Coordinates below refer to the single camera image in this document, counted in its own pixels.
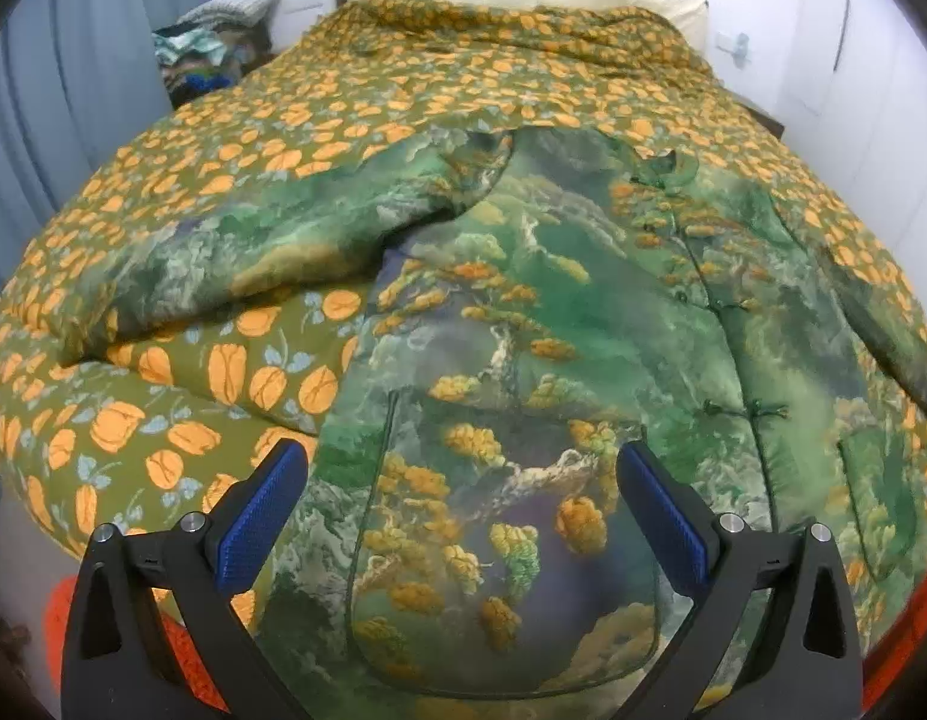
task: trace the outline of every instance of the blue curtain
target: blue curtain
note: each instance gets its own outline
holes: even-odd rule
[[[0,33],[0,290],[117,148],[169,113],[150,31],[207,0],[20,0]]]

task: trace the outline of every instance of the white cabinet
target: white cabinet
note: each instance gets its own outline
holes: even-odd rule
[[[844,200],[896,254],[927,200],[927,50],[904,25],[880,117]]]
[[[810,114],[820,114],[833,78],[845,6],[846,0],[800,0],[782,87],[788,100],[782,103],[796,103]]]
[[[777,114],[784,143],[889,247],[927,310],[927,50],[896,4],[802,0]]]
[[[845,199],[883,108],[904,26],[892,0],[803,2],[781,92],[783,140]]]

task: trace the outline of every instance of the comforter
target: comforter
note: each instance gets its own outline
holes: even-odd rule
[[[0,467],[54,538],[209,509],[285,435],[313,480],[236,608],[317,717],[619,704],[686,613],[628,437],[754,527],[831,525],[865,645],[927,566],[905,277],[639,9],[348,4],[30,245]]]

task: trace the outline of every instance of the pile of clothes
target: pile of clothes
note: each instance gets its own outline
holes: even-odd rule
[[[211,0],[153,33],[174,108],[237,83],[273,54],[266,18],[278,0]]]

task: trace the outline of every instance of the wall outlet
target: wall outlet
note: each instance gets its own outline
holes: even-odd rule
[[[296,13],[299,10],[313,10],[314,8],[323,7],[323,0],[283,0],[284,13]]]

